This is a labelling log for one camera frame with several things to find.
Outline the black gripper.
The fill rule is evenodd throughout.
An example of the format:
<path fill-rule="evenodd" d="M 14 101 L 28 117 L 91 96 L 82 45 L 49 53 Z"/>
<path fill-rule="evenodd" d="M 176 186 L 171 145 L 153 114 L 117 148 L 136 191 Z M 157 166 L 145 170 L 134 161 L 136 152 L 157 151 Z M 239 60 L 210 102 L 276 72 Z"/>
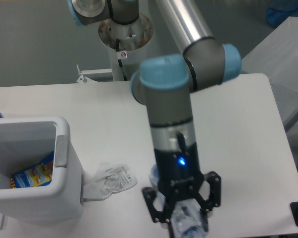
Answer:
<path fill-rule="evenodd" d="M 167 201 L 195 199 L 200 206 L 199 213 L 206 222 L 205 228 L 208 231 L 208 215 L 221 205 L 222 178 L 214 171 L 202 174 L 197 143 L 186 147 L 183 152 L 155 149 L 154 154 L 159 178 L 158 191 Z M 204 182 L 210 186 L 206 200 L 199 192 Z M 142 188 L 142 195 L 152 222 L 161 224 L 162 228 L 168 230 L 169 236 L 174 236 L 168 205 L 161 203 L 153 187 Z"/>

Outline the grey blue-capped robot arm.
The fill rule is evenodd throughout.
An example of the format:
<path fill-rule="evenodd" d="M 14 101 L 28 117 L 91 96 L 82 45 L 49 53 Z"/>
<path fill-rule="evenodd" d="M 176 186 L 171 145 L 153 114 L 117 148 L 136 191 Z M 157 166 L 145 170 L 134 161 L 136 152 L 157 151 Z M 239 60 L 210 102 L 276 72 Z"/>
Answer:
<path fill-rule="evenodd" d="M 203 238 L 208 214 L 221 204 L 221 177 L 200 170 L 190 93 L 220 85 L 241 73 L 231 44 L 214 38 L 193 0 L 156 2 L 179 53 L 130 60 L 152 37 L 137 0 L 70 0 L 78 25 L 99 23 L 99 37 L 115 51 L 113 78 L 129 81 L 134 99 L 146 106 L 155 155 L 142 194 L 152 221 L 172 238 Z"/>

